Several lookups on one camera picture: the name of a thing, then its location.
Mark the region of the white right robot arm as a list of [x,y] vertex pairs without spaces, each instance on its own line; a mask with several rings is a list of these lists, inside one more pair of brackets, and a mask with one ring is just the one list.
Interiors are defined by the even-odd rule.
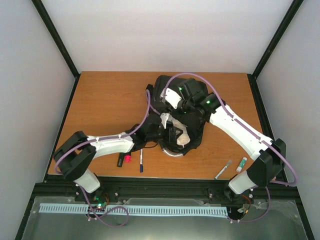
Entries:
[[194,112],[201,120],[218,127],[253,160],[247,170],[228,181],[224,190],[227,199],[232,201],[254,187],[266,187],[283,170],[286,165],[286,144],[283,140],[272,140],[251,127],[222,100],[216,90],[208,93],[204,82],[185,79],[178,85],[178,90],[186,101],[179,104],[184,112]]

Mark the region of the black student backpack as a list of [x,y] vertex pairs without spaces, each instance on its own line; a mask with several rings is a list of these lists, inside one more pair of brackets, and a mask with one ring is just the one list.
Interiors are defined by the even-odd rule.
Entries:
[[[178,104],[178,108],[174,109],[169,103],[161,102],[161,92],[163,89],[170,88],[182,97],[182,101]],[[170,113],[171,116],[187,127],[187,133],[190,137],[188,143],[183,149],[169,145],[168,141],[158,143],[163,153],[170,157],[182,157],[190,150],[200,146],[203,138],[204,127],[209,119],[206,104],[211,104],[213,94],[208,91],[204,82],[194,78],[172,79],[168,75],[160,75],[154,85],[148,85],[150,91],[150,110],[149,114]]]

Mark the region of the beige pencil case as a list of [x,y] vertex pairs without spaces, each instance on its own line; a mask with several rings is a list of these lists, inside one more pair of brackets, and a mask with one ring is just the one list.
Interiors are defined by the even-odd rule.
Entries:
[[173,119],[172,123],[174,127],[182,130],[182,134],[176,140],[177,145],[185,147],[191,140],[187,132],[187,127],[176,119]]

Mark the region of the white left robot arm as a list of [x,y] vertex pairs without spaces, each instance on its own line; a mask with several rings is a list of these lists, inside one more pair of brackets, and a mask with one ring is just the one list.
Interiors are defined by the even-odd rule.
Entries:
[[91,162],[110,154],[127,154],[143,149],[148,142],[164,143],[182,150],[191,139],[187,127],[168,113],[148,113],[141,123],[115,135],[92,136],[75,132],[58,150],[53,159],[55,170],[66,180],[86,191],[92,201],[103,198],[104,188],[89,169]]

